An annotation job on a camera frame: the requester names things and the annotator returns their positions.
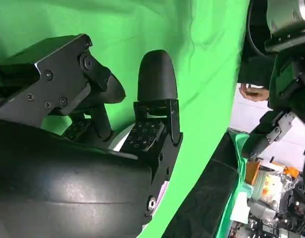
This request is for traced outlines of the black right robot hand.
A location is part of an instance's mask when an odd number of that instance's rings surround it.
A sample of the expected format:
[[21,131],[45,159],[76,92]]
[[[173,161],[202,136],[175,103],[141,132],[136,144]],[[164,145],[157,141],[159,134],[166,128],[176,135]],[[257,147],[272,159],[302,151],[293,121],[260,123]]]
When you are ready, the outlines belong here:
[[135,238],[152,219],[183,141],[172,60],[142,58],[116,151],[105,106],[125,90],[91,46],[46,38],[0,63],[0,238]]

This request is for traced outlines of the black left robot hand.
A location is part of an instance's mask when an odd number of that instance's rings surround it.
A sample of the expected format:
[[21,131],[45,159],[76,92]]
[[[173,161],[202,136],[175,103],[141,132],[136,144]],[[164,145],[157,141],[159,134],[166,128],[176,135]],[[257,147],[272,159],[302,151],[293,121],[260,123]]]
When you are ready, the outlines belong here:
[[249,134],[242,156],[254,161],[292,127],[293,119],[305,124],[305,44],[280,51],[270,79],[270,110]]

